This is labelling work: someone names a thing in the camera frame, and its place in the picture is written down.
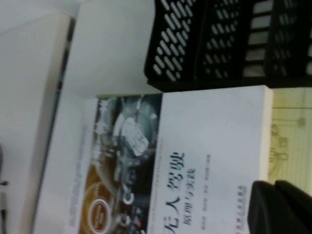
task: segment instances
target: author names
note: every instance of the author names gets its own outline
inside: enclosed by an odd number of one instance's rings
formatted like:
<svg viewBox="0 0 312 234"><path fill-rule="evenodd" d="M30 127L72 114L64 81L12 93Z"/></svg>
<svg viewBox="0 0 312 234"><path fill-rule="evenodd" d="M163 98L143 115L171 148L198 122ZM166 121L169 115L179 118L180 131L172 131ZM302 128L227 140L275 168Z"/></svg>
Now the author names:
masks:
<svg viewBox="0 0 312 234"><path fill-rule="evenodd" d="M209 174L210 174L210 159L211 156L206 156L206 163L205 163L205 180L203 186L203 200L202 200L202 218L201 218L201 229L203 231L206 230L206 220L207 220L207 209L208 209L208 189L209 189Z"/></svg>

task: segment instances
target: white book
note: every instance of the white book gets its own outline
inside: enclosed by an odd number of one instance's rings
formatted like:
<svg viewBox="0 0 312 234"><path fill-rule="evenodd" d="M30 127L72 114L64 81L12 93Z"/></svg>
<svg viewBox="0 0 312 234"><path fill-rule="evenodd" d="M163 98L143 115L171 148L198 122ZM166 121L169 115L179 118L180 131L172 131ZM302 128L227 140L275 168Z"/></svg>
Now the white book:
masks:
<svg viewBox="0 0 312 234"><path fill-rule="evenodd" d="M88 100L66 234L247 234L265 86Z"/></svg>

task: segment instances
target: publisher logo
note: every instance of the publisher logo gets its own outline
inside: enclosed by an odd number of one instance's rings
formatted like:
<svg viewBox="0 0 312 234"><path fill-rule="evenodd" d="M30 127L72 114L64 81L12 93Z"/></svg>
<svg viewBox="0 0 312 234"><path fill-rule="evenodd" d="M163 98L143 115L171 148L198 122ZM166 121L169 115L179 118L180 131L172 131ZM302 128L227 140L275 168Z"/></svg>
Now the publisher logo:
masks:
<svg viewBox="0 0 312 234"><path fill-rule="evenodd" d="M111 208L108 203L98 198L94 200L88 211L88 225L95 234L105 234L111 226Z"/></svg>

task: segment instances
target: white book cover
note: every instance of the white book cover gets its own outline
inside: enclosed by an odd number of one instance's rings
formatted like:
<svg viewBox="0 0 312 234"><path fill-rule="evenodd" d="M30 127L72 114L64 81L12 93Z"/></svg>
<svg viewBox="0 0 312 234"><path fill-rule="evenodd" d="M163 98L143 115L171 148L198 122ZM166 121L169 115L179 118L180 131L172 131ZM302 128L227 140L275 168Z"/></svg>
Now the white book cover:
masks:
<svg viewBox="0 0 312 234"><path fill-rule="evenodd" d="M272 99L254 86L87 101L65 233L248 234Z"/></svg>

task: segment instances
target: black object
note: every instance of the black object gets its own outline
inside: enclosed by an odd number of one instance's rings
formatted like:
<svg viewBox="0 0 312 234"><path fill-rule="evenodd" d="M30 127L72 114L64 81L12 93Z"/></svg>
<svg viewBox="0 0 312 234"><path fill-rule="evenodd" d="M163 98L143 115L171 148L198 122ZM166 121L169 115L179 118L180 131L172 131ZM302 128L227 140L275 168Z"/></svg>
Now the black object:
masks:
<svg viewBox="0 0 312 234"><path fill-rule="evenodd" d="M250 234L312 234L312 198L286 181L253 184Z"/></svg>
<svg viewBox="0 0 312 234"><path fill-rule="evenodd" d="M3 152L2 152L1 145L0 145L0 175L1 175L1 172L2 172L2 163L3 163ZM6 186L8 184L9 184L8 181L1 181L0 180L0 185Z"/></svg>
<svg viewBox="0 0 312 234"><path fill-rule="evenodd" d="M155 0L156 16L145 63L148 83L164 92L266 84L312 86L306 76L312 0L273 0L272 10L253 13L265 0ZM251 29L256 17L269 27ZM248 45L252 33L267 43ZM245 61L248 50L264 49L263 59ZM264 77L243 77L248 65Z"/></svg>
<svg viewBox="0 0 312 234"><path fill-rule="evenodd" d="M311 0L274 0L266 44L254 45L265 49L264 60L255 64L263 65L267 78L302 78L311 60L308 49L312 28Z"/></svg>

